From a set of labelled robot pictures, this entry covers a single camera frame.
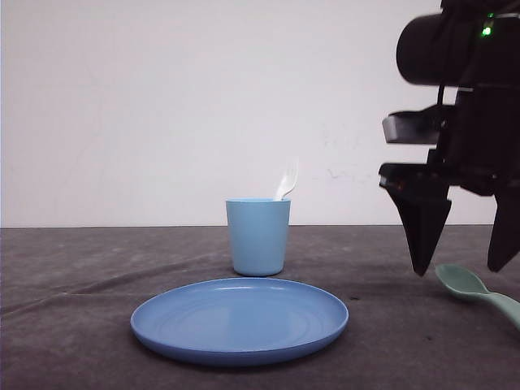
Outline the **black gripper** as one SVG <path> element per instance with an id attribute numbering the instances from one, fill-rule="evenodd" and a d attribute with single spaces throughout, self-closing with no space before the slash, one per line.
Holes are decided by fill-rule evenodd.
<path id="1" fill-rule="evenodd" d="M 414 272 L 424 276 L 452 202 L 450 186 L 494 196 L 487 267 L 498 272 L 519 253 L 519 91 L 459 89 L 425 163 L 385 163 L 380 186 L 396 205 Z"/>

